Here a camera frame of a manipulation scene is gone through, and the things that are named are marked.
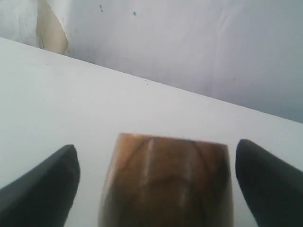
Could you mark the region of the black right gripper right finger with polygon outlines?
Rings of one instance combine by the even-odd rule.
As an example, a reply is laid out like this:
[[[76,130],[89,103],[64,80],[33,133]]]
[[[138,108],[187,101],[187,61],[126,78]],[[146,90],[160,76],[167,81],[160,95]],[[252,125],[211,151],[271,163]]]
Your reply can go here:
[[[240,140],[235,173],[259,227],[303,225],[303,173],[250,140]]]

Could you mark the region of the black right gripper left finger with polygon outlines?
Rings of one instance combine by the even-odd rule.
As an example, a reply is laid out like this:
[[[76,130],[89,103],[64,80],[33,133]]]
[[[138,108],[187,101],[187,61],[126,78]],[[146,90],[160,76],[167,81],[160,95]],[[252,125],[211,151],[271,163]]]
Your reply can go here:
[[[80,182],[73,145],[65,145],[0,190],[2,227],[63,227]]]

